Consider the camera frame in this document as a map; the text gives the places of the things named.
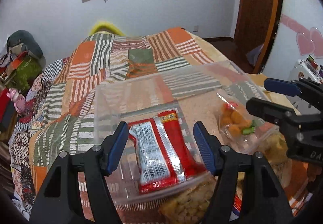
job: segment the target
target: pink toy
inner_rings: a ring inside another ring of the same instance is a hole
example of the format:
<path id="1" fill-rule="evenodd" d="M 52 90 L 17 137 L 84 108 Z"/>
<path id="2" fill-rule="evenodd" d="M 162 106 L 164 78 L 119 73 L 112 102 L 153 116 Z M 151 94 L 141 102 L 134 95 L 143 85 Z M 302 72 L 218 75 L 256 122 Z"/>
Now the pink toy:
<path id="1" fill-rule="evenodd" d="M 21 95 L 16 88 L 9 88 L 7 96 L 15 104 L 15 108 L 18 114 L 22 114 L 26 108 L 26 99 Z"/>

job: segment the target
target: food package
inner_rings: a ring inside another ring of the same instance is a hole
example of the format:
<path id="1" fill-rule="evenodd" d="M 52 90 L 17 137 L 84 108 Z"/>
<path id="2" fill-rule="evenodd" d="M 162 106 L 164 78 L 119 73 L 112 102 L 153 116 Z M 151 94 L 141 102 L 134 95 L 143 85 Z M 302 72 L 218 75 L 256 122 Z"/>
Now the food package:
<path id="1" fill-rule="evenodd" d="M 214 177 L 162 204 L 159 212 L 170 224 L 195 224 L 204 216 L 216 185 Z"/>
<path id="2" fill-rule="evenodd" d="M 185 145 L 175 110 L 129 125 L 136 148 L 141 194 L 185 182 L 206 171 Z"/>
<path id="3" fill-rule="evenodd" d="M 284 136 L 278 130 L 275 131 L 261 143 L 258 150 L 265 155 L 282 187 L 287 187 L 291 179 L 292 160 L 286 155 L 287 144 Z"/>
<path id="4" fill-rule="evenodd" d="M 233 141 L 256 131 L 256 120 L 237 99 L 225 93 L 218 93 L 217 120 L 219 131 Z"/>

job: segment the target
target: baseboard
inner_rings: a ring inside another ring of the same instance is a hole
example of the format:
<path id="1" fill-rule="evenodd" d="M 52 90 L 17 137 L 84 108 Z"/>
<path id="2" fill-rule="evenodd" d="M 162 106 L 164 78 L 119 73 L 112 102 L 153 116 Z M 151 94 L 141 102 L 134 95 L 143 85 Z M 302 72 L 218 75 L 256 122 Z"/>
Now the baseboard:
<path id="1" fill-rule="evenodd" d="M 231 37 L 212 37 L 212 38 L 204 38 L 207 42 L 214 42 L 214 41 L 222 41 L 222 40 L 229 40 L 233 41 Z"/>

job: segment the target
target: pink heart decoration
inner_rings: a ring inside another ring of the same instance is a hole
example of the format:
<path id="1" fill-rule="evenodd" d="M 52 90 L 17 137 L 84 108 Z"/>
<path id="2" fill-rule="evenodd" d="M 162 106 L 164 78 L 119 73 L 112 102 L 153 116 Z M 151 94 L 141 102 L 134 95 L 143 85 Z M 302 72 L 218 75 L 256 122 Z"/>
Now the pink heart decoration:
<path id="1" fill-rule="evenodd" d="M 323 58 L 323 38 L 321 32 L 317 28 L 311 28 L 311 40 L 315 44 L 315 58 Z"/>
<path id="2" fill-rule="evenodd" d="M 296 35 L 296 42 L 301 56 L 312 54 L 315 50 L 314 42 L 306 38 L 301 32 Z"/>

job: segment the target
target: barcode label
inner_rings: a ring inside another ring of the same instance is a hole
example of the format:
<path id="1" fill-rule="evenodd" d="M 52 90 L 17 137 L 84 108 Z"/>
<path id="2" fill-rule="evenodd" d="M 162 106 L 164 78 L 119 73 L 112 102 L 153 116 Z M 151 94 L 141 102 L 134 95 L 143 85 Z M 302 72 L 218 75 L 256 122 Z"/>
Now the barcode label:
<path id="1" fill-rule="evenodd" d="M 159 148 L 151 122 L 144 122 L 130 127 L 137 139 L 137 157 L 141 167 L 140 183 L 152 183 L 170 176 L 169 169 Z"/>

